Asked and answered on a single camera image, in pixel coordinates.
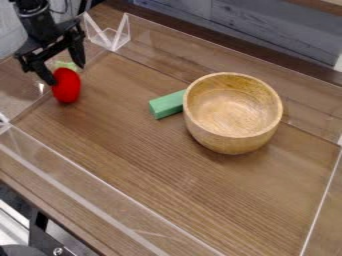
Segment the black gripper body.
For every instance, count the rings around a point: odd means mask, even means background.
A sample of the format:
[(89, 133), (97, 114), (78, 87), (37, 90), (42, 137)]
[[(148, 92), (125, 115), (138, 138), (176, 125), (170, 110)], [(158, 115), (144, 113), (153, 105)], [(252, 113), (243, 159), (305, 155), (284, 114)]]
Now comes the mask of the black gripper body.
[(62, 50), (68, 50), (70, 38), (81, 40), (84, 44), (85, 33), (78, 18), (56, 23), (48, 6), (15, 6), (14, 12), (28, 35), (14, 52), (25, 72), (30, 71), (29, 63), (33, 60), (44, 63)]

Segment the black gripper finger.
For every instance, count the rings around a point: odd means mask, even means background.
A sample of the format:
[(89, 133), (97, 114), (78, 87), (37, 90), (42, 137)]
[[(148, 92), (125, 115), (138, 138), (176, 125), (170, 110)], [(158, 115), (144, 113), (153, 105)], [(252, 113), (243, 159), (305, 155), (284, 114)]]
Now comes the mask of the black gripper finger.
[(30, 67), (30, 71), (37, 74), (37, 76), (46, 82), (49, 86), (56, 85), (56, 79), (53, 77), (53, 74), (41, 61), (33, 60), (29, 63), (29, 67)]
[(69, 39), (69, 46), (68, 46), (69, 56), (72, 58), (73, 63), (80, 67), (84, 68), (85, 66), (85, 51), (84, 51), (84, 44), (82, 41), (74, 38)]

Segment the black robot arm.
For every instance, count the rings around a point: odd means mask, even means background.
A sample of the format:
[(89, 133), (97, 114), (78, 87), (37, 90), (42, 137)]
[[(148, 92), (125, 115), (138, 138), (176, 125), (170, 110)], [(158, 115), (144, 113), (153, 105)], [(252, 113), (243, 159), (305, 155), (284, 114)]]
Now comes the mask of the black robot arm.
[(64, 50), (68, 50), (73, 63), (84, 68), (85, 33), (80, 19), (56, 23), (50, 14), (48, 0), (9, 0), (26, 32), (26, 40), (14, 51), (13, 57), (20, 62), (24, 72), (34, 72), (49, 86), (56, 85), (53, 73), (45, 66), (49, 60)]

